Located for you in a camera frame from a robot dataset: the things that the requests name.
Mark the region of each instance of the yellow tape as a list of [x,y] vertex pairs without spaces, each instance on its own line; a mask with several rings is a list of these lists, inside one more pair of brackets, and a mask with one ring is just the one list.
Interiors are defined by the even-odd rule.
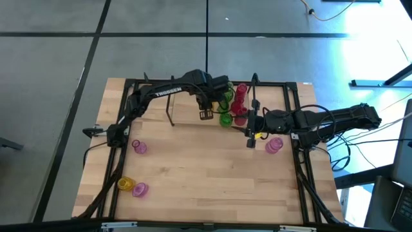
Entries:
[[262,137],[262,136],[263,136],[262,133],[256,133],[256,134],[255,134],[255,139],[258,139],[258,138],[260,138],[260,137]]

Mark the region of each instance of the wooden tabletop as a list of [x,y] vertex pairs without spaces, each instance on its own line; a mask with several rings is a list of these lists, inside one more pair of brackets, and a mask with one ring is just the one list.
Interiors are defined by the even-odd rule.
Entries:
[[[125,79],[108,79],[97,124],[115,123],[124,82]],[[261,107],[285,109],[281,88],[257,87],[256,90]],[[298,92],[301,105],[315,103],[311,84],[298,83]],[[269,136],[269,139],[281,137],[284,141],[283,148],[274,155],[265,152],[263,140],[257,140],[255,149],[246,148],[247,138],[236,130],[222,128],[218,115],[213,120],[201,121],[195,98],[185,92],[171,96],[170,112],[176,124],[172,127],[165,114],[166,100],[167,97],[162,97],[151,101],[144,116],[132,123],[129,143],[138,139],[147,144],[148,151],[138,155],[128,149],[123,176],[145,182],[149,191],[143,198],[121,191],[117,219],[303,223],[289,136]],[[105,140],[105,137],[95,137],[90,146]],[[101,146],[88,153],[73,216],[82,213],[100,191],[109,151],[109,147]],[[315,150],[310,156],[317,192],[342,221],[328,155]],[[104,215],[108,214],[110,200],[111,193]],[[308,193],[306,201],[309,217],[314,221]]]

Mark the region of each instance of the black metal frame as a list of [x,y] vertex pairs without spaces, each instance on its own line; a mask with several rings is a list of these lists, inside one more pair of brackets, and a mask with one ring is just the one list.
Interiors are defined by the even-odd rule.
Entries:
[[[131,86],[131,83],[134,84],[134,87],[135,87],[135,90],[136,90],[140,84],[159,84],[159,83],[166,83],[166,82],[170,82],[170,80],[164,80],[164,79],[163,80],[150,80],[148,82],[147,79],[126,79],[125,86],[124,86],[124,89],[123,89],[123,94],[122,94],[122,100],[120,102],[120,107],[119,107],[118,120],[123,116],[122,115],[122,109],[124,109],[124,104],[126,102],[127,93],[128,93],[129,88]],[[244,82],[247,85],[250,85],[250,81],[233,81],[232,83],[233,83],[233,85],[238,85],[241,82]],[[285,99],[285,109],[286,109],[286,111],[291,111],[289,91],[292,91],[293,96],[294,96],[295,108],[300,108],[299,95],[297,93],[297,85],[296,85],[295,82],[260,82],[259,84],[257,84],[257,86],[281,87],[282,91],[283,91],[283,97]],[[170,95],[167,98],[166,114],[169,118],[169,121],[171,122],[171,125],[174,126],[174,124],[172,122],[172,119],[171,119],[171,117],[169,115],[169,112],[168,112],[169,105],[170,105]],[[127,148],[122,148],[121,155],[123,156],[123,158],[126,155],[126,149]],[[300,165],[301,165],[301,163],[299,161],[299,144],[298,143],[296,143],[296,142],[292,143],[292,151],[293,151],[293,157],[294,157],[295,172],[296,172],[296,176],[298,176],[298,169],[300,168]],[[313,189],[315,189],[315,182],[314,182],[314,176],[313,176],[313,172],[312,172],[312,166],[310,164],[309,151],[304,150],[303,152],[304,152],[304,154],[306,154],[304,156],[305,157],[304,164],[305,164],[305,167],[306,167],[308,180],[309,180],[309,183],[310,183],[311,187]],[[107,182],[107,179],[109,178],[109,174],[112,172],[115,153],[116,153],[116,148],[111,148],[108,164],[106,166],[104,184]],[[122,163],[121,166],[120,166],[120,168],[121,168],[120,172],[122,172],[123,165],[124,165],[124,163]],[[309,221],[309,216],[308,216],[308,207],[306,205],[306,195],[304,193],[304,187],[303,187],[303,184],[302,184],[301,180],[298,177],[296,177],[296,181],[297,181],[297,188],[298,188],[298,192],[299,192],[299,201],[300,201],[300,205],[301,205],[301,213],[302,213],[303,222],[304,222],[304,224],[307,224],[310,221]],[[115,210],[116,210],[116,205],[117,205],[117,197],[118,197],[118,188],[115,185],[115,190],[113,192],[113,196],[112,196],[112,199],[111,199],[111,205],[110,205],[110,208],[109,208],[109,218],[114,218],[114,216],[115,216]],[[104,202],[105,201],[103,200],[101,205],[98,208],[97,217],[102,217],[102,215],[103,215]],[[314,200],[312,200],[312,204],[313,204],[313,209],[314,209],[315,222],[316,223],[321,223],[321,214],[319,212],[319,209],[316,207]]]
[[[230,223],[203,223],[203,222],[168,222],[166,224],[161,222],[151,221],[135,221],[135,220],[114,220],[112,218],[91,218],[91,219],[77,219],[77,220],[60,220],[53,222],[37,222],[26,224],[12,224],[0,226],[1,231],[18,231],[18,232],[72,232],[72,231],[91,231],[98,229],[108,229],[110,223],[115,222],[129,222],[130,227],[167,227],[167,228],[179,228],[179,229],[202,229],[205,231],[212,231],[215,229],[255,229],[255,230],[270,230],[281,231],[287,227],[297,225],[287,224],[230,224]],[[360,227],[346,227],[335,224],[314,224],[307,223],[304,227],[316,228],[317,232],[384,232],[379,229],[368,229]]]
[[360,171],[358,173],[347,174],[335,178],[337,189],[346,189],[354,186],[374,183],[378,176],[390,179],[393,171],[393,164],[382,167]]
[[380,87],[380,88],[412,88],[412,81],[403,81],[412,75],[412,64],[396,73],[386,81],[376,80],[352,80],[352,87]]

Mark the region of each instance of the black cable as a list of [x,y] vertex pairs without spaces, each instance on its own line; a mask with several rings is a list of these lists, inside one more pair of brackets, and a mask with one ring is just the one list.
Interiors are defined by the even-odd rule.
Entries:
[[[349,163],[350,163],[351,149],[350,149],[350,147],[349,147],[349,145],[348,145],[348,141],[347,141],[344,137],[341,137],[341,139],[342,139],[343,142],[345,143],[346,149],[348,149],[348,155],[345,156],[345,157],[343,157],[343,158],[340,158],[340,159],[337,159],[337,160],[334,160],[334,161],[331,162],[331,163],[334,163],[334,165],[332,166],[332,171],[334,171],[334,172],[342,171],[342,170],[345,169],[345,168],[349,165]],[[335,167],[338,163],[340,163],[340,161],[342,161],[342,160],[344,160],[344,159],[346,159],[346,163],[343,165],[343,167],[338,168],[338,169],[334,169],[334,167]]]
[[260,137],[261,140],[267,140],[269,137],[269,132],[266,133],[266,137]]
[[265,123],[266,123],[266,113],[265,113],[265,110],[270,113],[270,110],[269,110],[268,108],[266,108],[266,107],[263,107],[263,108],[262,108],[263,124],[262,124],[262,128],[261,128],[258,132],[262,132],[263,129],[265,129]]
[[93,148],[96,148],[96,147],[98,147],[98,146],[101,146],[101,145],[104,145],[104,144],[107,144],[108,142],[103,142],[103,143],[101,143],[101,144],[97,144],[97,145],[94,145],[94,146],[91,146],[90,148],[88,148],[85,152],[84,152],[84,155],[83,155],[83,168],[84,168],[84,166],[86,165],[86,157],[87,157],[87,155],[88,155],[88,152],[90,151],[90,150],[92,150]]
[[360,154],[363,156],[363,158],[366,160],[366,162],[368,162],[370,165],[372,165],[374,168],[376,168],[376,166],[375,165],[373,165],[366,157],[365,157],[365,155],[362,153],[362,151],[361,151],[361,149],[358,147],[358,145],[356,145],[356,144],[349,144],[350,146],[355,146],[358,150],[359,150],[359,152],[360,152]]
[[326,147],[332,146],[332,145],[334,145],[335,143],[337,143],[337,141],[339,141],[339,139],[342,139],[343,134],[344,134],[344,132],[341,133],[341,134],[336,138],[336,140],[335,140],[333,143],[327,144]]
[[356,146],[359,144],[370,143],[370,142],[389,142],[389,141],[412,141],[412,139],[384,139],[384,140],[372,140],[372,141],[365,141],[365,142],[357,142],[355,144],[350,144],[350,146]]
[[[233,89],[232,87],[229,87],[229,88],[233,91],[233,94],[235,94],[234,89]],[[211,110],[211,112],[212,112],[212,113],[217,113],[217,114],[225,114],[225,113],[230,112],[229,101],[226,99],[226,96],[225,96],[225,101],[226,101],[226,103],[227,103],[227,109],[224,109],[223,107],[221,107],[220,101],[218,101],[218,104],[219,104],[220,108],[221,108],[222,110],[225,110],[225,111],[223,111],[223,112],[216,112],[216,111]]]
[[320,148],[318,146],[315,147],[316,149],[322,150],[324,151],[326,154],[329,155],[329,162],[332,163],[332,156],[330,155],[329,151],[327,151],[326,149]]

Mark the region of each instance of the red cup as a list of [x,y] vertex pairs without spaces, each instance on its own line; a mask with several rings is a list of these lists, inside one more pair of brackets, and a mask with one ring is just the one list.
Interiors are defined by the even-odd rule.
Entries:
[[247,121],[247,119],[245,119],[245,118],[235,118],[234,119],[234,123],[238,126],[245,125],[246,121]]
[[247,113],[247,108],[242,106],[240,109],[238,109],[238,112],[236,113],[236,115],[244,115],[246,113]]
[[242,96],[244,98],[246,95],[246,92],[247,92],[247,85],[245,83],[240,83],[238,87],[236,88],[236,95]]
[[239,110],[243,108],[243,103],[234,101],[232,102],[232,104],[230,105],[230,110],[232,113],[234,114],[238,114]]
[[244,103],[245,102],[245,96],[235,96],[234,101],[239,102],[239,103]]

